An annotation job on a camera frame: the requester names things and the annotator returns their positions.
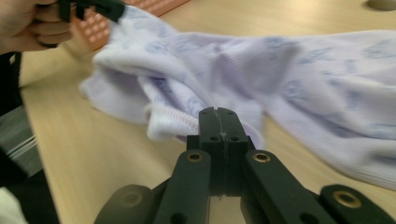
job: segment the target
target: screw hole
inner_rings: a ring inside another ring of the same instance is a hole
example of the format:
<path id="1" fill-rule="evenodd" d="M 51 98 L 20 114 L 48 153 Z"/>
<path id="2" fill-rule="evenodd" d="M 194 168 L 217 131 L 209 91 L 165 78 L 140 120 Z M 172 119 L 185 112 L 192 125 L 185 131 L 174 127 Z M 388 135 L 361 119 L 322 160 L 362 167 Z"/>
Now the screw hole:
<path id="1" fill-rule="evenodd" d="M 142 200 L 143 197 L 139 192 L 130 191 L 122 195 L 120 204 L 123 207 L 135 207 L 140 204 Z"/>
<path id="2" fill-rule="evenodd" d="M 345 190 L 337 190 L 335 191 L 332 196 L 334 199 L 342 204 L 345 207 L 349 208 L 360 208 L 361 207 L 361 200 L 356 197 L 354 194 L 349 193 Z"/>
<path id="3" fill-rule="evenodd" d="M 186 224 L 187 217 L 181 213 L 175 213 L 171 216 L 171 223 L 172 224 Z"/>
<path id="4" fill-rule="evenodd" d="M 264 153 L 254 154 L 253 159 L 258 162 L 268 162 L 271 160 L 271 158 Z"/>
<path id="5" fill-rule="evenodd" d="M 305 224 L 319 224 L 318 219 L 308 213 L 302 213 L 300 215 L 300 220 Z"/>
<path id="6" fill-rule="evenodd" d="M 201 161 L 204 157 L 200 153 L 191 153 L 187 156 L 187 160 L 191 162 L 198 162 Z"/>

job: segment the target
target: wooden table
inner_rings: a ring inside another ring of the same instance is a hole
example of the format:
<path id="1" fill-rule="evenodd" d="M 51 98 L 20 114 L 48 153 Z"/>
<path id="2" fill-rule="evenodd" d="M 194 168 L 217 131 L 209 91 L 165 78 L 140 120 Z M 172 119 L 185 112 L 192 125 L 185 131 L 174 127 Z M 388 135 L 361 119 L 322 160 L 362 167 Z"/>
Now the wooden table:
<path id="1" fill-rule="evenodd" d="M 191 0 L 162 19 L 180 31 L 221 35 L 324 35 L 395 29 L 396 12 L 374 11 L 361 0 Z M 58 49 L 26 53 L 23 99 L 50 188 L 65 224 L 93 223 L 118 188 L 154 188 L 172 173 L 185 148 L 177 141 L 152 142 L 146 127 L 113 119 L 78 92 L 92 71 L 89 52 L 77 38 Z M 271 119 L 264 125 L 274 152 L 308 189 L 318 193 L 339 183 L 355 188 L 396 218 L 396 192 L 353 180 L 324 164 Z M 211 201 L 211 223 L 245 223 L 239 201 Z"/>

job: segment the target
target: towel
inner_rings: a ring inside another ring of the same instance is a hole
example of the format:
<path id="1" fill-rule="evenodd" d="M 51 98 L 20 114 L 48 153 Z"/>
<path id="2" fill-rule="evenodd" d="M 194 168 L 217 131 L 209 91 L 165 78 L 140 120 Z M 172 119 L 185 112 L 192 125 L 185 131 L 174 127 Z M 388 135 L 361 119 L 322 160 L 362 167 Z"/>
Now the towel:
<path id="1" fill-rule="evenodd" d="M 147 124 L 151 139 L 198 134 L 198 112 L 214 106 L 236 112 L 265 149 L 268 114 L 339 172 L 396 190 L 394 31 L 181 33 L 127 7 L 93 63 L 84 95 L 115 118 Z"/>

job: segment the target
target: hand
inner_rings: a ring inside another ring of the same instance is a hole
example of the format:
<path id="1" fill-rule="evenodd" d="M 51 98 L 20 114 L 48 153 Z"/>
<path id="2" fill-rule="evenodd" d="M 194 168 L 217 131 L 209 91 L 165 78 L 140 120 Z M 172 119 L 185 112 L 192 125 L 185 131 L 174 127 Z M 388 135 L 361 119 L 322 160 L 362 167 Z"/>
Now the hand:
<path id="1" fill-rule="evenodd" d="M 70 24 L 59 18 L 56 2 L 0 0 L 0 54 L 47 49 L 42 44 L 59 44 L 70 39 Z"/>

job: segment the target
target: orange object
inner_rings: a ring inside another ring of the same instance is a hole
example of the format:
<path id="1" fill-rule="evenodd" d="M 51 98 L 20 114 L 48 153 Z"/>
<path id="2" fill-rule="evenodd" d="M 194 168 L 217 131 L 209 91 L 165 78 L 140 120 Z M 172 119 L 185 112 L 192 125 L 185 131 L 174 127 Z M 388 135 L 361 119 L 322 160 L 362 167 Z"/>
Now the orange object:
<path id="1" fill-rule="evenodd" d="M 161 16 L 166 12 L 178 7 L 189 0 L 124 0 L 127 5 L 135 6 L 147 12 Z M 86 10 L 85 21 L 73 17 L 74 32 L 82 36 L 89 49 L 96 50 L 107 43 L 109 30 L 108 19 L 93 10 Z"/>

